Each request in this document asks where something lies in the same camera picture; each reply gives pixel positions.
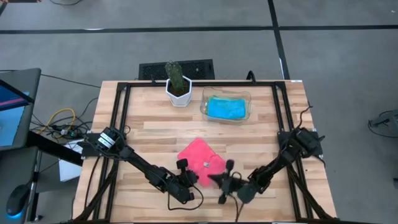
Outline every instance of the blue sponge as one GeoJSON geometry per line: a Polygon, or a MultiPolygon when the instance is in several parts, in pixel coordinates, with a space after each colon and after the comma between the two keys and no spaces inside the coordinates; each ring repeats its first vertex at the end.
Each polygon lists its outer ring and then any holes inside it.
{"type": "Polygon", "coordinates": [[[207,115],[223,119],[241,119],[246,115],[244,99],[211,97],[207,104],[207,115]]]}

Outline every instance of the yellow cable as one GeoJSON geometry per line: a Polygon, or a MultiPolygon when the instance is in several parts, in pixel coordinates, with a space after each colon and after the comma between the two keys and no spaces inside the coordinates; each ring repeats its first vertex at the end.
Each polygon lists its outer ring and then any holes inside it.
{"type": "Polygon", "coordinates": [[[64,111],[71,111],[72,114],[73,114],[72,122],[70,123],[70,125],[69,125],[69,127],[68,127],[68,129],[67,129],[67,130],[69,131],[70,128],[72,127],[73,123],[74,123],[75,120],[76,120],[76,113],[75,113],[75,111],[74,111],[73,109],[71,109],[71,108],[65,108],[65,109],[61,109],[61,110],[58,110],[57,112],[55,112],[55,113],[51,116],[51,118],[49,119],[49,121],[47,122],[47,124],[46,124],[37,134],[42,134],[43,131],[44,131],[46,128],[49,127],[49,124],[50,124],[51,121],[54,119],[54,117],[55,117],[57,114],[59,114],[59,113],[61,113],[61,112],[64,112],[64,111]]]}

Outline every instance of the glass dish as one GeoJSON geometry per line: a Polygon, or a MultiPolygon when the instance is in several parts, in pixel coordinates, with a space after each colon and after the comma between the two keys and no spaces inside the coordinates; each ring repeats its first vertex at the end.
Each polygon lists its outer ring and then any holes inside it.
{"type": "Polygon", "coordinates": [[[200,111],[209,121],[239,123],[250,117],[251,95],[248,91],[204,87],[200,111]]]}

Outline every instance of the desk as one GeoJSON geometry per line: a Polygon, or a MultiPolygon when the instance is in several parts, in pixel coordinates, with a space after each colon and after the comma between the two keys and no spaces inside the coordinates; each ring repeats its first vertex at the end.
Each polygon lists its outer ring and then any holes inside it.
{"type": "MultiPolygon", "coordinates": [[[[100,133],[109,126],[113,110],[117,82],[103,82],[94,116],[93,131],[100,133]]],[[[276,133],[279,130],[272,90],[266,86],[220,87],[232,91],[248,91],[252,96],[250,118],[242,125],[220,124],[204,121],[199,110],[203,87],[193,87],[193,99],[186,108],[174,108],[165,94],[164,87],[131,88],[126,124],[131,127],[127,143],[145,160],[157,166],[164,166],[178,174],[175,162],[177,154],[195,138],[203,138],[223,159],[235,160],[235,171],[247,177],[254,168],[268,164],[279,150],[276,133]]],[[[307,97],[302,82],[286,82],[287,93],[294,123],[297,125],[299,113],[307,105],[307,97]]],[[[116,127],[119,126],[123,104],[119,104],[116,127]]],[[[303,115],[303,126],[313,128],[309,112],[303,115]]],[[[76,192],[73,214],[77,217],[83,210],[88,179],[95,158],[86,159],[76,192]]],[[[303,160],[308,189],[327,213],[335,216],[323,164],[315,158],[303,160]]],[[[98,188],[101,160],[95,170],[89,192],[89,201],[98,188]]],[[[286,170],[278,172],[270,187],[244,206],[240,222],[294,221],[294,211],[290,198],[286,170]]],[[[225,205],[218,205],[221,193],[216,187],[202,190],[205,201],[194,211],[168,211],[167,194],[162,194],[148,184],[144,175],[132,165],[121,162],[113,201],[111,222],[233,222],[235,204],[230,198],[225,205]]],[[[195,192],[195,200],[184,207],[194,207],[200,202],[195,192]]],[[[106,208],[105,193],[99,217],[104,217],[106,208]]],[[[302,216],[305,216],[302,195],[298,190],[302,216]]],[[[181,206],[171,198],[171,207],[181,206]]]]}

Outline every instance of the potted cactus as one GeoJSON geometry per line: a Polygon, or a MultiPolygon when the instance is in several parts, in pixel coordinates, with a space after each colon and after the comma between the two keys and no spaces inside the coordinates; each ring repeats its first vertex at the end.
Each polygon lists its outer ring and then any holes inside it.
{"type": "Polygon", "coordinates": [[[166,82],[168,94],[173,106],[186,107],[192,99],[192,81],[182,75],[181,65],[167,62],[165,66],[169,79],[166,82]]]}

